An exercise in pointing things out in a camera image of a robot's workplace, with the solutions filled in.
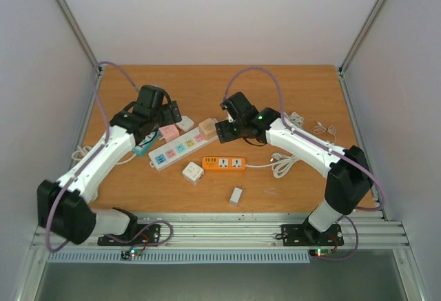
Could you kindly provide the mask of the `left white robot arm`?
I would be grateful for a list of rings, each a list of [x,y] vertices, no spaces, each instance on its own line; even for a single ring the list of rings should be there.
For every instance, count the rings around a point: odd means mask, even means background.
[[[162,88],[144,85],[137,99],[106,122],[97,144],[56,181],[37,188],[38,225],[76,245],[91,236],[107,235],[130,245],[141,234],[136,215],[119,208],[92,210],[100,184],[116,164],[146,136],[181,121],[178,103]]]

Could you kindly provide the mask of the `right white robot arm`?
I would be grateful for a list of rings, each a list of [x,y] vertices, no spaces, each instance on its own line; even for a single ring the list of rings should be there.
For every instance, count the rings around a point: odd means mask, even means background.
[[[302,224],[310,244],[322,242],[330,226],[349,215],[372,188],[373,177],[359,147],[330,145],[295,125],[288,126],[284,114],[269,107],[258,111],[242,92],[225,99],[220,106],[227,112],[227,119],[215,124],[221,143],[255,139],[289,152],[326,179],[324,200]]]

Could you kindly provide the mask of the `beige cube socket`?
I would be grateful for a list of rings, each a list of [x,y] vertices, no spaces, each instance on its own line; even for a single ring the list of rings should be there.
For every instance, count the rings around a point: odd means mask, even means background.
[[[208,141],[217,136],[216,128],[215,128],[216,122],[217,122],[216,119],[207,118],[199,123],[198,125],[199,132],[204,140]]]

